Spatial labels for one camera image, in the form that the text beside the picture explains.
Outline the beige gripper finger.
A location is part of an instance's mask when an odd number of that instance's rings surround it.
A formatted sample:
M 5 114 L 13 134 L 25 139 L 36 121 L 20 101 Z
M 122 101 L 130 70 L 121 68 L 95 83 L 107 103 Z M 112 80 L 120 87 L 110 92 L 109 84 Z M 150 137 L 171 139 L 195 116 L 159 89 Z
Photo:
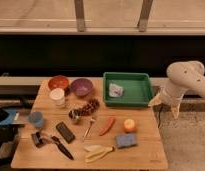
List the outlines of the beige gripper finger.
M 149 107 L 157 106 L 162 103 L 162 99 L 160 97 L 160 94 L 157 94 L 154 96 L 148 103 Z
M 180 109 L 180 105 L 171 106 L 171 112 L 172 112 L 174 119 L 177 119 L 179 117 L 179 109 Z

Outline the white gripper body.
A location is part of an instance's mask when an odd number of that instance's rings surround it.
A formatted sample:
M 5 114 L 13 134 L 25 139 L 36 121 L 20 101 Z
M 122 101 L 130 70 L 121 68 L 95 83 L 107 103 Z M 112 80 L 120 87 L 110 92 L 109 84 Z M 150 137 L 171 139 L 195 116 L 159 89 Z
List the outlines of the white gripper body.
M 184 87 L 176 85 L 172 81 L 167 81 L 160 91 L 160 98 L 166 105 L 177 106 L 181 103 L 185 92 Z

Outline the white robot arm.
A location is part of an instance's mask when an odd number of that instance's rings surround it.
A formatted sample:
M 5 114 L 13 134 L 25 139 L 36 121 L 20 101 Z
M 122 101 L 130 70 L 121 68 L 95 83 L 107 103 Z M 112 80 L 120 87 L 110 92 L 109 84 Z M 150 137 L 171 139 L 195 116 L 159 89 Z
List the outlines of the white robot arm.
M 205 67 L 200 61 L 174 62 L 167 67 L 166 73 L 168 80 L 148 106 L 169 105 L 177 119 L 181 101 L 188 90 L 205 99 Z

